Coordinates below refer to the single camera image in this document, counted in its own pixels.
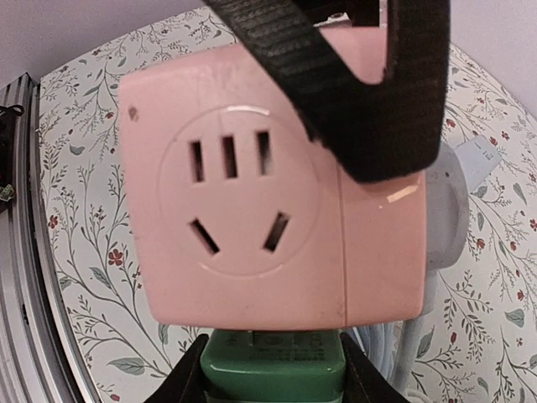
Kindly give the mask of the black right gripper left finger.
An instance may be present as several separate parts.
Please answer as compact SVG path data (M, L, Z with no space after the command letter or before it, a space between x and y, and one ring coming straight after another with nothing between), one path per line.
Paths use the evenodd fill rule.
M161 386L149 397L149 403L206 403L201 355L209 341L201 334L191 344Z

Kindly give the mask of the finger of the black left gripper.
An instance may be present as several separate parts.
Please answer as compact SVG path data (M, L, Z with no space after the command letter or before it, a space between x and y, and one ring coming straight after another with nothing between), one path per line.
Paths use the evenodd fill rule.
M317 28L334 13L347 13L355 27L376 28L377 1L211 1L209 7L290 100L309 137L353 180L391 180L436 161L449 2L387 2L387 65L378 84L360 80Z

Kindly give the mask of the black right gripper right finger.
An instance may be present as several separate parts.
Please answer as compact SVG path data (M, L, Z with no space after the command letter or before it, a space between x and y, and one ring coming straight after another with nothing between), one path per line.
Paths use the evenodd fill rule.
M343 403L408 403L377 371L346 332L339 335L346 360Z

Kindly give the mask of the green plug adapter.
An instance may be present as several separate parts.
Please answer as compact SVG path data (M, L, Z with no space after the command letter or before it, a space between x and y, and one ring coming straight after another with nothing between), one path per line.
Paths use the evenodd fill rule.
M201 355L209 402L340 402L346 360L337 330L215 330Z

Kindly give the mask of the light blue round plug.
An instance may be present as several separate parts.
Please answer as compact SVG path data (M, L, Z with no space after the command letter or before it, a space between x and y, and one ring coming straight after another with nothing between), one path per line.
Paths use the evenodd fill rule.
M445 143L426 179L426 267L441 270L460 258L469 227L466 179L455 151Z

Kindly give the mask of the light pink cube socket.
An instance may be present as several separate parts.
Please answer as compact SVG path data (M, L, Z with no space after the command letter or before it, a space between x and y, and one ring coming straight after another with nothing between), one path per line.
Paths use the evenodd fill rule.
M358 184L239 44L128 74L120 149L162 324L312 330L417 317L425 173Z

